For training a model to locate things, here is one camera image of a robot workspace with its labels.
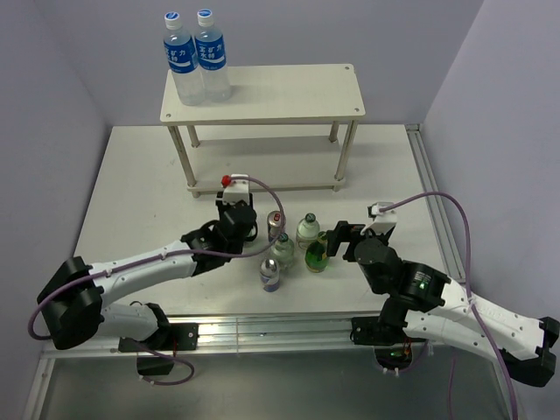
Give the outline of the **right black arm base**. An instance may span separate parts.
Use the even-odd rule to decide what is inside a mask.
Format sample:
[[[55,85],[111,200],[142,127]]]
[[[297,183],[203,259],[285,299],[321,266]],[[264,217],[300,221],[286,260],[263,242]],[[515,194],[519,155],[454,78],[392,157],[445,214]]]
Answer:
[[[406,335],[401,328],[387,325],[378,316],[351,318],[350,340],[359,346],[393,346],[402,344]]]

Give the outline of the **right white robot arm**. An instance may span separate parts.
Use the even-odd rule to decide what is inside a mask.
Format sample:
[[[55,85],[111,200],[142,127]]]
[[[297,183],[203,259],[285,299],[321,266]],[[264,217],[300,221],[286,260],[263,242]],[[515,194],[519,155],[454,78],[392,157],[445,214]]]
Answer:
[[[557,364],[551,351],[559,337],[557,320],[528,318],[469,295],[445,273],[400,258],[389,237],[345,220],[327,233],[327,255],[346,244],[344,260],[356,263],[371,291],[386,298],[378,315],[352,319],[354,344],[434,340],[490,361],[502,357],[517,382],[542,388],[550,381]]]

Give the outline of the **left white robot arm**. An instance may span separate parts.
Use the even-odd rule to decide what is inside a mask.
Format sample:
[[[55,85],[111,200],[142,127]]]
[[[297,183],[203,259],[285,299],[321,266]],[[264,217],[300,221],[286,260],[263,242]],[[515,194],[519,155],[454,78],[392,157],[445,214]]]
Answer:
[[[167,345],[171,328],[157,304],[119,304],[137,291],[216,270],[243,251],[256,225],[254,208],[239,201],[219,205],[219,217],[162,248],[121,261],[87,264],[64,261],[38,295],[49,339],[58,350],[77,347],[95,335]]]

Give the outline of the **green glass bottle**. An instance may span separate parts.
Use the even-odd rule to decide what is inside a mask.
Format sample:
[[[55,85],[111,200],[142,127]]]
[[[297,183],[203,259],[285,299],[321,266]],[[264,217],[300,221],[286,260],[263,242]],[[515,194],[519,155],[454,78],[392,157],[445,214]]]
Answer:
[[[326,231],[320,231],[317,239],[308,246],[304,261],[307,269],[313,273],[320,273],[326,269],[329,263]]]

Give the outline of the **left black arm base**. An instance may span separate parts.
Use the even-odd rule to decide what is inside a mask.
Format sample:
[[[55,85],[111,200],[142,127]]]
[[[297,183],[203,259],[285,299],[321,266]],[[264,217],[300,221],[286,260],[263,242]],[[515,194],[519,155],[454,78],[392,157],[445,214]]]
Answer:
[[[193,351],[198,342],[199,325],[171,323],[163,325],[126,325],[118,330],[118,352],[132,353],[140,348],[139,342],[152,351]]]

